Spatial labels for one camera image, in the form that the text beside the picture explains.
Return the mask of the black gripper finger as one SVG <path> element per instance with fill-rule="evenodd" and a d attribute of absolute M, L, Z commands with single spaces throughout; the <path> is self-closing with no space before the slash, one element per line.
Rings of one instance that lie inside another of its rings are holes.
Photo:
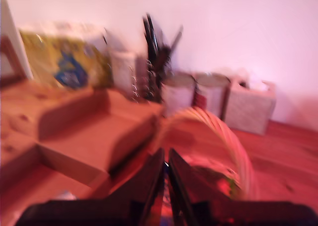
<path fill-rule="evenodd" d="M 230 199 L 208 184 L 174 149 L 169 150 L 169 179 L 189 226 L 231 226 L 227 215 Z"/>
<path fill-rule="evenodd" d="M 140 170 L 107 198 L 107 226 L 143 226 L 163 181 L 164 150 L 148 156 Z"/>

